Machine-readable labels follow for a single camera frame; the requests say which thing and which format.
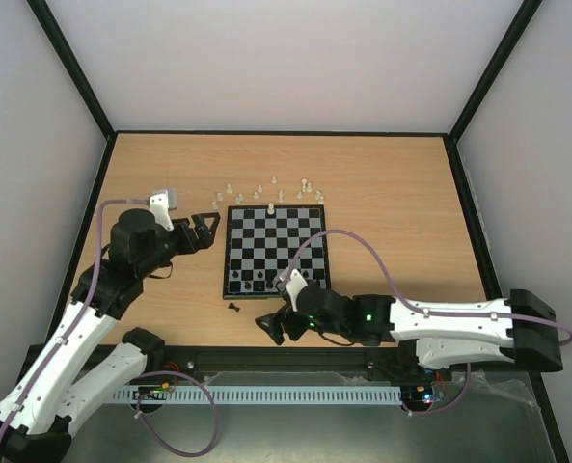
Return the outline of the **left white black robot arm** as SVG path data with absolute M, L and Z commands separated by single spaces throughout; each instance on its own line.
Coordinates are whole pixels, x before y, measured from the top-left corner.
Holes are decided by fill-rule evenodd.
M 142 208 L 122 213 L 108 244 L 78 280 L 58 328 L 24 376 L 0 401 L 0 460 L 59 462 L 82 424 L 123 384 L 164 364 L 165 341 L 143 328 L 88 373 L 103 338 L 139 298 L 145 279 L 177 256 L 212 246 L 217 212 L 171 219 Z

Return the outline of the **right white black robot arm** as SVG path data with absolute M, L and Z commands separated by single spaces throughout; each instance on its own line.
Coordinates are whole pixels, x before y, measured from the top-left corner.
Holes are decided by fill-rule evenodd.
M 285 304 L 257 317 L 276 344 L 308 331 L 374 347 L 411 342 L 397 354 L 399 370 L 416 378 L 428 369 L 502 362 L 525 371 L 563 369 L 556 314 L 524 289 L 507 298 L 455 305 L 399 300 L 391 295 L 340 295 L 304 281 L 288 283 Z

